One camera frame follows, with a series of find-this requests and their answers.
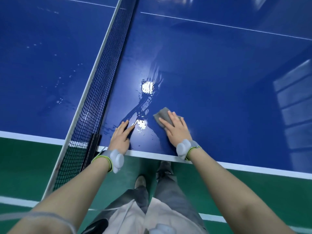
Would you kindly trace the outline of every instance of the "green wrist band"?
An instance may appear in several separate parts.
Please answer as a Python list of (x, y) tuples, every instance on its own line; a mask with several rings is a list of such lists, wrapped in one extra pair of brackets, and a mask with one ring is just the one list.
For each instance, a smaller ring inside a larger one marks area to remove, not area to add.
[(196, 148), (200, 148), (200, 146), (194, 146), (194, 147), (191, 147), (191, 148), (189, 149), (188, 154), (185, 156), (185, 160), (186, 160), (186, 161), (190, 161), (190, 159), (188, 158), (188, 156), (189, 156), (189, 154), (190, 154), (190, 151), (191, 151), (192, 149), (196, 149)]
[(113, 163), (112, 163), (111, 159), (110, 159), (109, 157), (107, 157), (107, 156), (98, 155), (98, 156), (96, 156), (96, 157), (92, 160), (92, 162), (94, 162), (94, 160), (96, 160), (98, 157), (104, 157), (104, 158), (106, 158), (106, 159), (108, 160), (108, 162), (110, 163), (110, 168), (109, 168), (108, 172), (111, 172), (111, 171), (113, 170)]

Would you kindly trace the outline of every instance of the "table tennis net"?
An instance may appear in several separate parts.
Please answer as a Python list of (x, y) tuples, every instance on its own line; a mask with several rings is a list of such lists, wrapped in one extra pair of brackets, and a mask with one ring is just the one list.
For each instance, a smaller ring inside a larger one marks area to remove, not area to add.
[(92, 134), (99, 132), (113, 78), (135, 9), (135, 3), (136, 0), (118, 1), (120, 6), (118, 7), (117, 4), (112, 18), (113, 23), (111, 22), (111, 29), (107, 32), (108, 36), (106, 35), (107, 41), (89, 91), (85, 96), (70, 142), (66, 145), (68, 147), (59, 166), (53, 190), (58, 189), (80, 173), (90, 138)]

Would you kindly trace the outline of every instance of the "person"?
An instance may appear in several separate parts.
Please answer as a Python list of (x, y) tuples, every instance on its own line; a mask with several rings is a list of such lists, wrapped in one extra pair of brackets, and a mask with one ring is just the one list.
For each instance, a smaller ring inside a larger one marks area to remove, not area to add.
[[(165, 126), (169, 141), (177, 147), (182, 141), (192, 141), (184, 119), (168, 112), (173, 125), (159, 119)], [(125, 154), (129, 148), (127, 136), (134, 125), (128, 121), (116, 128), (109, 151)], [(216, 206), (234, 233), (294, 233), (275, 213), (243, 182), (219, 165), (202, 148), (189, 151), (187, 158), (199, 172)], [(122, 166), (113, 156), (100, 156), (79, 175), (38, 203), (31, 212), (53, 213), (51, 217), (23, 218), (10, 231), (15, 233), (71, 233), (70, 223), (80, 227), (92, 200), (109, 170)], [(143, 176), (136, 180), (134, 189), (127, 190), (102, 211), (84, 230), (95, 233), (208, 233), (203, 220), (179, 188), (170, 168), (163, 161), (157, 171), (158, 184), (148, 205), (148, 192)]]

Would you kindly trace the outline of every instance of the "forearm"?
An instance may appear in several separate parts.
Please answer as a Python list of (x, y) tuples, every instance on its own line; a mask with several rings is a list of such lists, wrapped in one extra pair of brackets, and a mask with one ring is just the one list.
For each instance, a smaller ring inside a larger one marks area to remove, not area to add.
[[(84, 171), (36, 205), (32, 212), (55, 213), (71, 222), (78, 230), (109, 167), (106, 158), (96, 159)], [(19, 230), (25, 231), (25, 226), (32, 226), (33, 229), (37, 223), (40, 223), (41, 227), (46, 225), (48, 230), (57, 230), (58, 227), (60, 227), (58, 229), (60, 231), (64, 229), (64, 225), (57, 220), (22, 219), (10, 233), (20, 233)]]
[(191, 150), (189, 158), (233, 231), (293, 233), (250, 188), (204, 150)]

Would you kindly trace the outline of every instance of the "cleaning cloth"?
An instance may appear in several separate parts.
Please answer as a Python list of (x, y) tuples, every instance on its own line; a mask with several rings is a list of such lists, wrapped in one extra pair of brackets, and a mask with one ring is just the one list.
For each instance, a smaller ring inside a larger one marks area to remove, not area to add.
[(169, 122), (172, 126), (174, 126), (174, 124), (172, 123), (172, 120), (170, 119), (168, 115), (168, 111), (169, 111), (168, 108), (163, 108), (158, 113), (153, 115), (158, 125), (160, 125), (162, 128), (165, 128), (165, 126), (159, 121), (159, 118), (164, 119), (165, 121)]

